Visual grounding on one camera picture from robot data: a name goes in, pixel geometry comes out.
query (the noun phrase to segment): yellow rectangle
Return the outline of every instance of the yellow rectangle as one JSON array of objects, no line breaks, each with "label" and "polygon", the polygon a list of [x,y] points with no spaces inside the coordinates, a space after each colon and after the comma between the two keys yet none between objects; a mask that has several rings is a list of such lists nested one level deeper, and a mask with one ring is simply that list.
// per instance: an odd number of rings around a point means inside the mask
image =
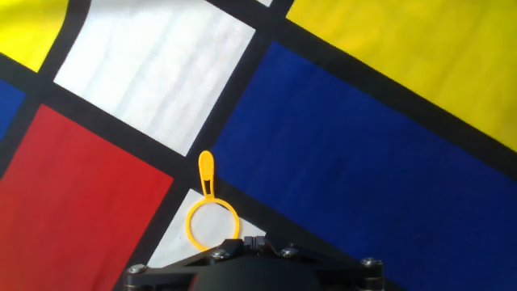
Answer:
[{"label": "yellow rectangle", "polygon": [[288,19],[517,150],[517,2],[296,0]]},{"label": "yellow rectangle", "polygon": [[68,0],[0,0],[0,53],[37,72],[65,21]]}]

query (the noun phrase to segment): blue panel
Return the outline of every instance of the blue panel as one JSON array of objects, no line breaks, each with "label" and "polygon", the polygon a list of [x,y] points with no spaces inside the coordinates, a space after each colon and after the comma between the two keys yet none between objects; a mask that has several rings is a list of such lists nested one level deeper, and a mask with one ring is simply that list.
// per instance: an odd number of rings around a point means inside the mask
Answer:
[{"label": "blue panel", "polygon": [[222,179],[409,290],[515,286],[517,183],[279,44],[212,152]]},{"label": "blue panel", "polygon": [[22,91],[0,80],[0,141],[6,134],[24,96]]}]

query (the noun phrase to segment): bolt head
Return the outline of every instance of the bolt head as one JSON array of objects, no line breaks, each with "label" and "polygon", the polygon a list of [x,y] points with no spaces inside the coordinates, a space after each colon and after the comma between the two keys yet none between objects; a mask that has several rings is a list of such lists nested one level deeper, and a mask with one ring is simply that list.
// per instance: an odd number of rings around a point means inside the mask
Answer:
[{"label": "bolt head", "polygon": [[210,256],[215,260],[228,259],[229,253],[225,250],[217,249],[213,251],[212,254],[210,254]]},{"label": "bolt head", "polygon": [[298,250],[294,247],[286,247],[280,252],[280,254],[283,258],[289,259],[292,258],[294,255],[297,255]]},{"label": "bolt head", "polygon": [[139,273],[147,271],[148,268],[149,267],[145,266],[144,264],[136,264],[134,266],[131,266],[128,269],[128,273],[130,273],[130,274],[139,274]]},{"label": "bolt head", "polygon": [[379,261],[378,259],[366,258],[366,259],[361,260],[361,264],[364,267],[373,267],[373,266],[382,264],[382,262]]}]

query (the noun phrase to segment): white panel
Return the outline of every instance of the white panel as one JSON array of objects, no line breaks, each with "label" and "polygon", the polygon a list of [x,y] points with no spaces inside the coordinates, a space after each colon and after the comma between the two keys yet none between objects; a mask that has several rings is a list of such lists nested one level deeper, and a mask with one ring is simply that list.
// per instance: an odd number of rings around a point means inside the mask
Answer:
[{"label": "white panel", "polygon": [[273,2],[273,0],[257,0],[257,1],[261,2],[262,4],[264,4],[265,6],[268,6],[268,7]]},{"label": "white panel", "polygon": [[[151,268],[165,267],[166,265],[200,253],[198,249],[191,245],[187,238],[185,232],[185,217],[190,207],[202,199],[203,195],[198,192],[194,190],[188,192],[148,262]],[[235,222],[233,222],[230,211],[215,204],[201,206],[201,208],[195,212],[191,222],[192,233],[195,238],[206,247],[218,246],[224,239],[231,238],[234,227]],[[264,234],[265,233],[256,226],[241,219],[240,238]]]},{"label": "white panel", "polygon": [[54,82],[186,155],[253,33],[204,0],[92,0]]}]

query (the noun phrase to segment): yellow plastic tag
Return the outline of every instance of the yellow plastic tag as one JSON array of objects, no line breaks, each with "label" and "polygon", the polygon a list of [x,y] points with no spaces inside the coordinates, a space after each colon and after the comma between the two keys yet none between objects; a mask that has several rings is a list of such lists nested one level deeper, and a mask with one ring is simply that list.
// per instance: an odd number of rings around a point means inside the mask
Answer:
[{"label": "yellow plastic tag", "polygon": [[[235,220],[235,231],[233,232],[232,238],[238,238],[239,231],[241,228],[239,216],[237,215],[237,212],[235,209],[233,209],[232,205],[230,205],[228,202],[217,199],[215,196],[215,193],[213,191],[213,180],[214,180],[214,160],[213,155],[209,151],[205,150],[203,153],[200,154],[200,160],[199,160],[199,166],[200,166],[200,177],[201,177],[201,187],[203,188],[203,194],[204,199],[201,201],[198,201],[192,207],[190,210],[188,210],[187,218],[185,219],[185,231],[187,232],[188,240],[194,245],[194,247],[198,248],[200,251],[206,251],[208,250],[208,247],[203,246],[199,242],[197,242],[194,238],[194,235],[192,234],[191,230],[191,220],[192,216],[194,216],[195,211],[208,203],[217,203],[226,209],[228,209],[233,216],[233,219]],[[210,183],[210,192],[207,192],[206,189],[206,183]]]}]

